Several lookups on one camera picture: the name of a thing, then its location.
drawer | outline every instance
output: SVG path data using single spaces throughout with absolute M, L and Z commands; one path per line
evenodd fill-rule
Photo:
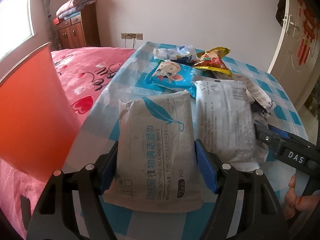
M 57 27 L 57 30 L 61 30 L 61 29 L 66 28 L 70 25 L 71 25 L 71 21 L 70 21 L 70 19 L 68 19 L 68 20 L 65 20 L 65 21 L 57 24 L 56 27 Z
M 71 24 L 76 24 L 76 23 L 79 23 L 79 22 L 81 22 L 81 14 L 73 16 L 71 18 Z

finger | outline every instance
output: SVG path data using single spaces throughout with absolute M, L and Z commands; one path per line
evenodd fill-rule
M 295 208 L 294 207 L 289 207 L 288 205 L 284 204 L 284 209 L 283 209 L 283 213 L 284 213 L 284 218 L 285 220 L 288 220 L 290 218 L 294 217 L 295 214 Z
M 312 211 L 318 204 L 320 196 L 311 195 L 299 197 L 296 200 L 295 207 L 299 211 Z
M 289 187 L 294 187 L 296 185 L 296 174 L 292 176 L 289 182 Z
M 294 193 L 294 188 L 291 187 L 288 189 L 287 194 L 285 194 L 284 202 L 288 205 L 288 207 L 294 208 L 296 201 L 297 201 L 297 196 Z

wooden cabinet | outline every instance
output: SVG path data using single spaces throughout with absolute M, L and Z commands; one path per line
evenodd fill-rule
M 61 49 L 100 47 L 95 4 L 87 5 L 78 15 L 56 25 Z

cartoon cow face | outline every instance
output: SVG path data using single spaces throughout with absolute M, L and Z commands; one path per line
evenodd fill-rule
M 181 67 L 178 63 L 165 61 L 158 66 L 152 76 L 159 76 L 159 80 L 161 80 L 161 78 L 167 78 L 169 83 L 171 83 L 172 80 L 181 81 L 183 77 L 177 74 L 180 70 Z

silver screw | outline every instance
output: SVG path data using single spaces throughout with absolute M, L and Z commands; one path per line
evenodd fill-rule
M 60 170 L 56 170 L 54 171 L 53 175 L 54 176 L 59 176 L 61 174 L 61 171 Z
M 85 169 L 86 169 L 87 171 L 91 171 L 91 170 L 94 169 L 94 165 L 93 165 L 93 164 L 88 164 L 88 165 L 86 165 Z
M 259 176 L 262 176 L 263 175 L 263 171 L 258 169 L 258 170 L 256 170 L 256 174 L 259 175 Z
M 230 169 L 231 169 L 231 165 L 230 165 L 229 163 L 223 163 L 223 164 L 222 164 L 222 168 L 223 168 L 224 170 L 230 170 Z

